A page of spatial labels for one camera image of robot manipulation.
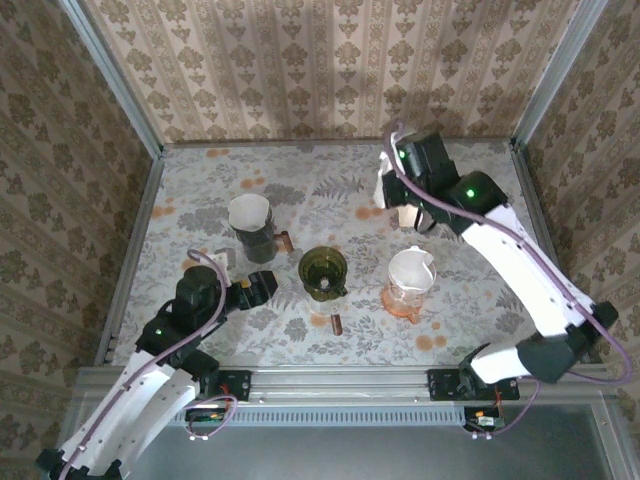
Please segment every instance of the floral tablecloth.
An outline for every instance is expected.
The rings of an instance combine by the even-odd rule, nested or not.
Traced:
[[[494,178],[531,233],[507,140],[446,146],[461,174],[480,169]],[[112,363],[126,362],[144,324],[173,298],[192,264],[189,248],[234,248],[232,280],[271,269],[280,285],[266,306],[231,314],[203,342],[223,365],[452,364],[483,342],[529,334],[522,304],[475,250],[444,226],[428,236],[400,229],[395,211],[372,206],[379,151],[373,144],[168,150]],[[276,227],[292,237],[292,254],[281,252],[265,266],[244,257],[227,205],[246,192],[269,199]],[[318,245],[339,248],[348,262],[340,337],[310,314],[297,274],[302,254]],[[431,252],[438,270],[418,325],[388,314],[379,297],[389,261],[412,245]]]

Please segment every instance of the damask wallpaper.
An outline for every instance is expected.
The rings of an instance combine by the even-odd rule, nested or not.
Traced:
[[[509,137],[578,0],[84,0],[167,143]]]
[[[608,2],[529,152],[562,265],[617,307],[613,333],[640,370],[640,2]],[[620,373],[618,354],[600,351]],[[636,376],[618,393],[640,440]]]
[[[150,158],[55,1],[0,1],[0,478],[93,362]]]

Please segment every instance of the purple cable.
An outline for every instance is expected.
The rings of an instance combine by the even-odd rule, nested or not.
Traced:
[[[536,383],[536,389],[533,391],[533,394],[531,395],[531,398],[529,399],[527,404],[522,410],[520,410],[520,413],[516,416],[516,418],[513,419],[513,422],[511,422],[509,425],[506,425],[505,427],[502,427],[500,430],[496,430],[495,432],[493,432],[494,436],[501,435],[511,430],[520,420],[522,420],[522,417],[524,417],[525,414],[529,411],[531,405],[533,405],[533,402],[535,402],[536,398],[538,397],[538,393],[540,393],[540,380],[536,378],[532,378],[532,380]]]
[[[385,153],[389,157],[389,161],[393,166],[393,170],[395,171],[396,176],[402,181],[402,183],[404,183],[409,190],[411,190],[413,193],[415,193],[418,197],[425,200],[426,202],[429,202],[430,204],[438,208],[441,208],[442,210],[445,210],[447,212],[473,220],[474,222],[480,225],[485,225],[485,224],[489,225],[499,230],[500,232],[504,233],[505,235],[512,238],[513,240],[515,240],[515,242],[518,245],[520,245],[524,249],[524,251],[531,256],[531,258],[533,258],[533,260],[544,271],[547,277],[560,290],[560,292],[562,292],[562,295],[567,300],[569,305],[572,305],[582,316],[584,316],[587,319],[587,321],[591,323],[591,325],[593,325],[593,327],[598,331],[598,333],[600,333],[600,335],[606,338],[607,341],[611,343],[611,345],[613,345],[613,347],[620,353],[620,355],[622,355],[622,359],[625,364],[625,374],[622,376],[622,378],[618,378],[615,380],[608,380],[604,378],[594,378],[588,375],[583,375],[581,373],[575,373],[575,372],[568,372],[568,373],[575,377],[581,378],[589,383],[594,383],[598,385],[618,386],[618,385],[625,385],[629,383],[633,375],[633,363],[631,361],[631,357],[629,356],[629,354],[625,352],[622,345],[620,345],[620,343],[618,343],[618,341],[615,338],[613,338],[613,336],[607,331],[607,329],[604,328],[602,325],[600,325],[600,322],[598,322],[598,320],[595,319],[595,317],[591,314],[591,312],[589,312],[586,308],[584,308],[578,302],[578,300],[573,296],[573,294],[566,287],[566,285],[555,275],[553,270],[549,268],[547,263],[542,259],[542,257],[538,254],[538,252],[524,238],[522,238],[520,235],[518,235],[516,232],[514,232],[510,228],[490,218],[484,217],[482,215],[477,215],[475,213],[467,212],[466,210],[463,210],[458,207],[454,207],[453,205],[443,202],[442,200],[438,200],[437,198],[423,191],[411,180],[409,180],[409,178],[400,169],[398,162],[396,160],[396,155],[395,155],[393,145],[391,144],[391,135],[393,133],[400,134],[403,126],[404,125],[402,121],[400,121],[399,119],[392,120],[385,130],[384,139],[383,139]]]
[[[191,428],[192,422],[189,422],[189,426],[185,428],[189,434],[191,434],[193,436],[196,436],[196,437],[200,437],[200,438],[202,438],[202,437],[211,438],[215,434],[220,432],[220,430],[222,430],[224,427],[226,427],[227,423],[229,423],[231,421],[233,416],[236,414],[236,410],[238,409],[238,399],[236,398],[235,395],[230,395],[230,394],[216,395],[215,397],[207,398],[206,400],[202,400],[200,402],[194,403],[193,405],[188,405],[185,408],[197,407],[198,405],[202,405],[203,403],[209,403],[209,402],[213,402],[213,401],[216,401],[216,400],[231,400],[231,403],[232,403],[231,410],[228,411],[225,414],[224,420],[222,422],[220,422],[220,425],[218,425],[214,430],[212,430],[211,432],[207,433],[206,435],[198,435],[197,433],[195,433]]]
[[[175,352],[176,350],[179,350],[180,348],[184,347],[185,345],[187,345],[188,343],[192,342],[196,338],[198,338],[198,337],[200,337],[202,335],[205,335],[210,329],[214,328],[217,325],[216,320],[220,316],[220,313],[222,312],[222,309],[224,308],[224,302],[225,302],[225,300],[227,298],[227,288],[226,287],[228,287],[228,285],[225,285],[224,273],[222,272],[222,269],[218,266],[218,264],[216,262],[214,262],[210,257],[205,255],[204,253],[199,252],[198,250],[193,250],[193,249],[188,250],[187,251],[187,256],[190,259],[195,260],[197,262],[200,262],[201,260],[205,260],[207,263],[209,263],[209,266],[211,268],[213,268],[213,270],[216,272],[216,275],[218,276],[218,281],[220,282],[220,285],[222,286],[221,293],[220,293],[220,302],[218,303],[218,307],[216,308],[216,311],[213,313],[213,315],[207,321],[207,323],[205,323],[202,327],[200,327],[198,330],[196,330],[195,332],[193,332],[191,335],[189,335],[188,337],[184,338],[183,340],[179,341],[178,343],[176,343],[172,347],[167,348],[164,352],[160,353],[156,357],[154,357],[151,360],[149,360],[146,364],[144,364],[136,372],[134,372],[131,375],[131,377],[129,378],[129,380],[127,380],[126,382],[124,382],[122,384],[122,387],[120,387],[118,389],[118,391],[111,398],[109,403],[107,403],[107,405],[104,407],[102,412],[100,412],[100,414],[96,418],[96,421],[93,422],[93,425],[91,425],[88,428],[87,433],[84,435],[84,437],[82,437],[82,440],[78,444],[78,447],[76,447],[74,452],[69,457],[69,460],[67,460],[66,465],[64,466],[64,468],[60,472],[60,476],[58,477],[58,480],[66,480],[67,474],[69,473],[69,470],[71,469],[71,465],[73,464],[73,462],[75,462],[75,460],[78,458],[78,455],[80,455],[80,453],[82,452],[82,449],[83,449],[84,445],[86,445],[86,443],[91,439],[91,436],[98,429],[98,427],[100,426],[100,424],[102,423],[104,418],[111,411],[111,409],[117,403],[117,401],[120,399],[120,397],[123,395],[123,393],[125,391],[128,391],[129,388],[131,387],[131,385],[133,385],[133,383],[138,378],[140,378],[142,375],[144,375],[152,365],[155,365],[156,363],[160,362],[161,360],[164,360],[169,355],[171,355],[173,352]]]

